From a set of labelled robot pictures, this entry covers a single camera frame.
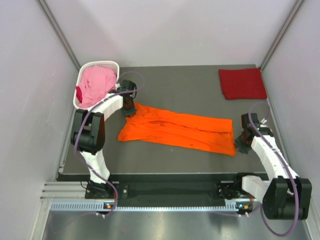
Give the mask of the orange t shirt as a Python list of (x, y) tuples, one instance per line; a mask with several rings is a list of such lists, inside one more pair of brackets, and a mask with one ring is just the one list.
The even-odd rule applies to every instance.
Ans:
[(228, 156), (236, 155), (231, 119), (176, 113), (136, 103), (126, 118), (120, 142), (145, 141)]

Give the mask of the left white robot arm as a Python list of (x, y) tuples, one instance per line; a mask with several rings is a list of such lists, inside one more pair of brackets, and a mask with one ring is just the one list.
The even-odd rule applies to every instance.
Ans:
[(107, 100), (94, 110), (77, 109), (74, 114), (70, 142), (82, 156), (89, 169), (90, 179), (86, 186), (86, 199), (109, 199), (115, 196), (114, 187), (108, 183), (111, 173), (103, 155), (105, 144), (105, 121), (116, 111), (121, 110), (124, 117), (136, 113), (134, 98), (137, 85), (123, 80), (120, 87), (111, 90)]

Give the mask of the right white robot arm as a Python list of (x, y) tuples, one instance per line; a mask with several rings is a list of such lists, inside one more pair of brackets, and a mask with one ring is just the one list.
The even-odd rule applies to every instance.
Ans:
[(241, 115), (242, 133), (235, 140), (242, 152), (253, 150), (262, 163), (268, 181), (252, 173), (240, 173), (233, 192), (239, 198), (252, 195), (262, 204), (269, 220), (305, 220), (309, 215), (312, 183), (289, 166), (276, 144), (272, 130), (260, 123), (256, 113)]

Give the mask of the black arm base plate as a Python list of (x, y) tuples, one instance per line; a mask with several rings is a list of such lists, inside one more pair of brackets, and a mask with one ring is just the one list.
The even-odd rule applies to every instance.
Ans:
[(213, 199), (248, 197), (242, 189), (242, 177), (247, 173), (218, 174), (114, 174), (110, 182), (118, 192), (118, 199), (140, 196), (204, 196)]

